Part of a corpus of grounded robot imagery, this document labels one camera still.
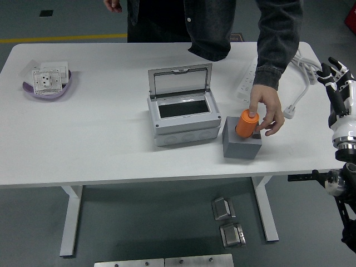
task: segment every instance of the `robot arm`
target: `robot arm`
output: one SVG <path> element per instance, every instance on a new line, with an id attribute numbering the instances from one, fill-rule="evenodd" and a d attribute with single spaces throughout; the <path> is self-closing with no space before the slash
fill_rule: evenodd
<path id="1" fill-rule="evenodd" d="M 356 80 L 339 61 L 329 58 L 335 66 L 323 63 L 318 81 L 326 89 L 331 103 L 329 127 L 334 131 L 333 145 L 337 160 L 356 163 Z"/>
<path id="2" fill-rule="evenodd" d="M 335 158 L 346 164 L 327 174 L 314 170 L 312 174 L 289 175 L 288 181 L 317 180 L 335 198 L 344 225 L 341 241 L 356 253 L 356 220 L 349 218 L 346 209 L 347 204 L 356 213 L 356 80 L 341 62 L 331 57 L 329 62 L 335 68 L 323 63 L 317 75 L 331 103 L 329 127 L 334 131 Z"/>

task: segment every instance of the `white table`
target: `white table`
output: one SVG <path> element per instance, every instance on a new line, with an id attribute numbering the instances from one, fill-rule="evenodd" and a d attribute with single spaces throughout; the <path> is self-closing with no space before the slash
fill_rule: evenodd
<path id="1" fill-rule="evenodd" d="M 232 43 L 228 57 L 212 66 L 211 89 L 222 114 L 248 108 L 236 88 L 256 43 Z M 254 160 L 223 157 L 216 139 L 156 147 L 146 99 L 147 70 L 207 63 L 187 51 L 188 43 L 19 44 L 0 74 L 0 188 L 62 186 L 69 194 L 61 256 L 72 255 L 83 185 L 163 180 L 253 177 L 267 240 L 278 240 L 264 185 L 273 175 L 328 171 L 334 158 L 328 128 L 329 101 L 322 85 L 311 86 L 292 120 L 263 136 Z M 317 61 L 306 43 L 304 57 Z M 30 61 L 68 61 L 72 83 L 56 100 L 22 90 L 18 73 Z M 301 73 L 289 66 L 279 86 L 282 108 L 304 89 Z M 265 107 L 259 106 L 260 117 Z"/>

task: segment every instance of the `hand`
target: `hand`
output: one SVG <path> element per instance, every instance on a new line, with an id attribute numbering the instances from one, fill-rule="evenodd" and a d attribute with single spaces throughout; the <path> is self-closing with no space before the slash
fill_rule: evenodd
<path id="1" fill-rule="evenodd" d="M 278 132 L 284 123 L 284 116 L 277 90 L 265 85 L 253 85 L 249 107 L 250 118 L 256 115 L 259 102 L 266 105 L 267 113 L 263 118 L 263 122 L 256 127 L 256 131 L 270 129 L 265 133 L 265 136 L 273 135 Z"/>
<path id="2" fill-rule="evenodd" d="M 120 5 L 120 0 L 104 0 L 104 5 L 106 8 L 115 13 L 121 13 L 122 7 Z"/>

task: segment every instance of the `power cord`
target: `power cord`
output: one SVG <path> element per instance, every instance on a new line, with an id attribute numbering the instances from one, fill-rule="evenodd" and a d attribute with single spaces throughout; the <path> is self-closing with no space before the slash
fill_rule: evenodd
<path id="1" fill-rule="evenodd" d="M 294 101 L 293 104 L 291 104 L 289 107 L 287 107 L 283 111 L 283 115 L 286 118 L 293 118 L 295 114 L 295 107 L 296 104 L 299 102 L 299 100 L 305 95 L 305 93 L 308 91 L 310 85 L 314 85 L 318 82 L 317 80 L 317 71 L 322 70 L 322 66 L 320 65 L 319 62 L 315 62 L 312 60 L 309 60 L 307 58 L 304 58 L 300 51 L 298 50 L 297 54 L 295 54 L 294 58 L 291 61 L 293 64 L 295 64 L 303 73 L 305 80 L 306 80 L 306 88 L 304 91 L 298 96 L 298 98 Z"/>

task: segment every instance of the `table leg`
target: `table leg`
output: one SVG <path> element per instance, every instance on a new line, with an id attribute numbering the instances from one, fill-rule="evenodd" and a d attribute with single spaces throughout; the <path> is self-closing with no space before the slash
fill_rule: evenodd
<path id="1" fill-rule="evenodd" d="M 262 219 L 263 228 L 265 230 L 267 241 L 278 241 L 278 233 L 274 224 L 271 207 L 269 205 L 265 185 L 272 178 L 272 176 L 252 177 L 254 184 L 258 208 Z"/>
<path id="2" fill-rule="evenodd" d="M 60 256 L 64 257 L 73 255 L 83 186 L 62 186 L 62 188 L 69 195 L 60 252 Z"/>

